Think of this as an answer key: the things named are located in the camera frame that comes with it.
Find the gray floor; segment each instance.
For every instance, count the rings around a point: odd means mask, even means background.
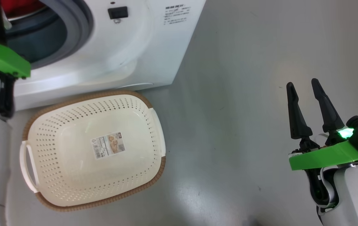
[[[93,209],[58,213],[24,184],[11,125],[11,226],[318,226],[304,172],[290,170],[285,85],[293,81],[315,134],[317,77],[342,119],[358,115],[358,2],[208,0],[176,80],[144,90],[166,138],[166,168],[152,187]],[[324,144],[320,137],[313,137]]]

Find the laundry basket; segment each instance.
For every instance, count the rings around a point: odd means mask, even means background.
[[[162,175],[165,153],[150,102],[136,92],[112,91],[38,112],[24,129],[19,157],[25,182],[39,201],[67,212],[153,185]]]

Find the washing machine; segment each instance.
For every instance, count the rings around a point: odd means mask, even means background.
[[[31,77],[15,84],[16,109],[100,90],[171,84],[204,3],[2,0],[12,24],[8,46],[32,65]]]

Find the plastic basket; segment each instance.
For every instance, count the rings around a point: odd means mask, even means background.
[[[20,165],[39,201],[66,212],[148,188],[162,175],[165,153],[150,102],[132,91],[112,91],[38,112],[25,127]]]

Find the sticker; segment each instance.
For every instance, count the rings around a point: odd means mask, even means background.
[[[185,4],[166,6],[163,24],[167,25],[185,22],[190,13],[190,9],[191,7],[186,6]]]
[[[91,139],[91,145],[96,159],[115,155],[126,150],[121,133],[110,133]]]
[[[301,155],[301,154],[303,154],[303,153],[290,153],[290,154],[288,154],[288,159],[290,159],[294,156],[297,156],[297,155]]]

